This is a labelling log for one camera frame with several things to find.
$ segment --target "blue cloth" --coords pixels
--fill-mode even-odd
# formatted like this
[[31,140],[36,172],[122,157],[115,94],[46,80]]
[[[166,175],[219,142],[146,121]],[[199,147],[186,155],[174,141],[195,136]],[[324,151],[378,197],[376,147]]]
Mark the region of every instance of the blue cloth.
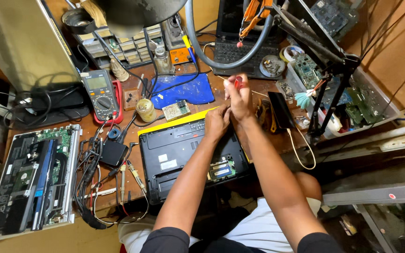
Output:
[[[193,75],[160,76],[153,92],[190,80],[193,77]],[[215,100],[206,74],[199,74],[193,81],[166,89],[158,94],[154,94],[151,98],[156,109],[162,109],[165,106],[182,100],[186,100],[190,104],[207,104]]]

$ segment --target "charging cable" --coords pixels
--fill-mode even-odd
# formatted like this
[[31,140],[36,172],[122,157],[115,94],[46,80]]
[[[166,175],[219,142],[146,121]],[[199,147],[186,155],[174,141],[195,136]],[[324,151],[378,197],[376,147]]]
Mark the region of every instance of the charging cable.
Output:
[[307,143],[306,138],[304,138],[304,135],[301,133],[301,131],[298,129],[298,127],[296,128],[296,130],[298,130],[299,134],[302,136],[302,138],[306,142],[307,146],[309,147],[309,150],[312,153],[312,157],[314,158],[314,166],[312,168],[307,168],[306,166],[304,166],[304,164],[302,164],[301,160],[299,159],[298,153],[296,153],[295,144],[293,143],[293,138],[292,138],[292,132],[290,131],[289,128],[287,128],[287,133],[289,133],[289,135],[290,135],[290,141],[292,142],[292,147],[293,147],[293,150],[295,151],[296,158],[298,158],[299,164],[301,164],[301,166],[303,166],[305,169],[308,169],[308,170],[314,169],[315,166],[316,166],[316,160],[315,160],[314,152],[312,151],[311,146],[309,145],[309,143]]

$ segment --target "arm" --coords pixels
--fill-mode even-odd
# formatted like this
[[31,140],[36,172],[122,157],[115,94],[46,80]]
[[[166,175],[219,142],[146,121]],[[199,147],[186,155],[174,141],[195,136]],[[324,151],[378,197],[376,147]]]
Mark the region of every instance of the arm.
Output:
[[182,169],[163,204],[153,230],[176,227],[189,236],[201,202],[210,161],[229,125],[230,108],[222,105],[206,114],[205,134]]
[[224,82],[227,97],[231,97],[232,113],[246,132],[265,199],[296,252],[299,242],[307,234],[327,232],[313,215],[295,176],[253,116],[251,91],[247,82],[246,88],[237,91],[233,85],[234,80],[235,77],[230,77]]

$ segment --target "hand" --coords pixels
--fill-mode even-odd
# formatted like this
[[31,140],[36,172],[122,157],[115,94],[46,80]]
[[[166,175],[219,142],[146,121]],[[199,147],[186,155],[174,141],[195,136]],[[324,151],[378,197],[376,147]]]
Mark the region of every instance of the hand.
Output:
[[247,119],[253,118],[251,90],[248,85],[248,77],[239,74],[243,78],[243,88],[237,90],[234,86],[236,76],[230,76],[223,82],[226,90],[225,98],[231,98],[231,109],[235,119],[244,123]]
[[223,137],[229,126],[230,112],[231,108],[225,104],[207,112],[205,138],[218,142]]

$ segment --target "laptop screen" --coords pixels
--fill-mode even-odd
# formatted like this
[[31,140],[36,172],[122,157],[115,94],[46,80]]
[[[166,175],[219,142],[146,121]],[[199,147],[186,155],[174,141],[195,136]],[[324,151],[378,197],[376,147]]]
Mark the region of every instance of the laptop screen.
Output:
[[[243,19],[243,0],[220,0],[220,8],[218,10],[218,23],[217,23],[217,37],[224,37],[227,40],[238,40],[239,31],[242,25]],[[261,20],[256,28],[252,29],[248,36],[246,36],[246,41],[256,41],[260,36],[262,27],[265,24],[265,19]],[[278,37],[277,26],[273,26],[268,35],[268,41],[277,43],[276,38]]]

